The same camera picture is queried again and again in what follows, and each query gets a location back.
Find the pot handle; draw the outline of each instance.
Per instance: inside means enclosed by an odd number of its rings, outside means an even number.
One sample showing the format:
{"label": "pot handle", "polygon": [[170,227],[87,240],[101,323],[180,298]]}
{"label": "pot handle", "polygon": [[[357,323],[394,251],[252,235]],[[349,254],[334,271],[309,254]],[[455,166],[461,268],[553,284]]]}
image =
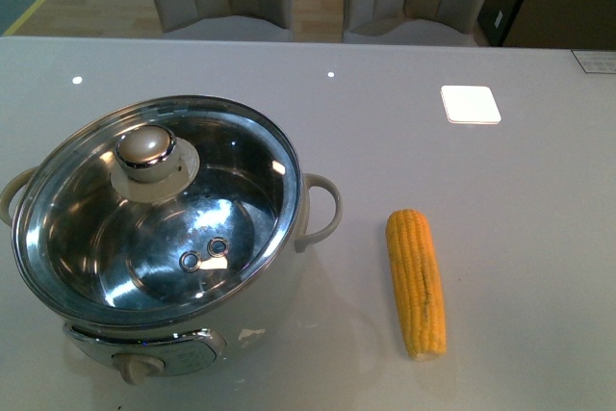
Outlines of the pot handle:
{"label": "pot handle", "polygon": [[4,221],[7,225],[13,226],[13,217],[9,213],[11,207],[11,201],[21,188],[28,183],[30,177],[37,170],[35,167],[29,168],[17,175],[9,184],[4,187],[4,190],[0,193],[0,220]]}
{"label": "pot handle", "polygon": [[313,187],[319,187],[330,193],[334,198],[334,203],[336,204],[336,212],[334,213],[334,218],[321,231],[311,233],[310,235],[300,234],[299,237],[295,239],[295,250],[297,252],[303,252],[310,244],[323,241],[331,235],[340,223],[340,219],[343,217],[343,200],[340,197],[338,188],[336,188],[336,185],[334,185],[331,180],[314,173],[305,173],[304,184],[306,185],[307,190],[310,190]]}

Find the lid knob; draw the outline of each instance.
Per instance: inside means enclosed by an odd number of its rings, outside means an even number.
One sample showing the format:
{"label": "lid knob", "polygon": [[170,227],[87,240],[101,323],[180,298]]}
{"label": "lid knob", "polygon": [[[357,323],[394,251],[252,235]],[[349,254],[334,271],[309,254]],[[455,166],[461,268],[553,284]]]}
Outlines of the lid knob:
{"label": "lid knob", "polygon": [[173,132],[161,125],[142,125],[122,135],[115,158],[137,182],[156,183],[179,167],[180,150]]}

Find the white table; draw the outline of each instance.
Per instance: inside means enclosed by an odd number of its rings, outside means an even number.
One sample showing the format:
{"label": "white table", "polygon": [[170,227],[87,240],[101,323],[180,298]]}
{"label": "white table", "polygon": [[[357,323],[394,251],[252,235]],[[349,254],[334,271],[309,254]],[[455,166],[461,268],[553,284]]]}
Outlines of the white table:
{"label": "white table", "polygon": [[[449,123],[442,85],[490,87],[502,122]],[[115,108],[209,94],[272,118],[345,202],[276,333],[138,387],[64,338],[4,227],[1,409],[616,408],[616,76],[571,52],[2,38],[0,90],[0,187]],[[315,227],[329,201],[313,194]],[[407,207],[431,221],[446,297],[430,363],[404,351],[383,235]]]}

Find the table surface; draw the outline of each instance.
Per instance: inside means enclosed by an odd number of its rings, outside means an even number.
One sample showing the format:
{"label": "table surface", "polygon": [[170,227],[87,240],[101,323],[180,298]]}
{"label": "table surface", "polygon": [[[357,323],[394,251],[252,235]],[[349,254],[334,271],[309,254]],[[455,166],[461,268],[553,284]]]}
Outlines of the table surface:
{"label": "table surface", "polygon": [[[501,123],[449,123],[443,85],[488,86]],[[0,187],[111,110],[207,94],[269,116],[345,204],[276,332],[219,372],[138,387],[64,337],[5,227],[2,409],[616,408],[616,76],[570,51],[2,38],[0,89]],[[384,227],[402,208],[430,219],[441,267],[433,362],[399,333]],[[311,193],[311,227],[332,209]]]}

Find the electric pot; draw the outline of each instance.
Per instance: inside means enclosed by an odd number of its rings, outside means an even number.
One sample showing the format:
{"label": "electric pot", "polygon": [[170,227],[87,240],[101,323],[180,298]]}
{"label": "electric pot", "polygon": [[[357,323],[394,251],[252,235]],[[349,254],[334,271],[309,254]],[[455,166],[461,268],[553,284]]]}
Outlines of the electric pot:
{"label": "electric pot", "polygon": [[[313,187],[336,207],[307,234]],[[78,348],[129,383],[241,355],[279,322],[303,251],[341,215],[336,187],[301,173],[273,122],[203,96],[103,116],[0,194],[30,290]]]}

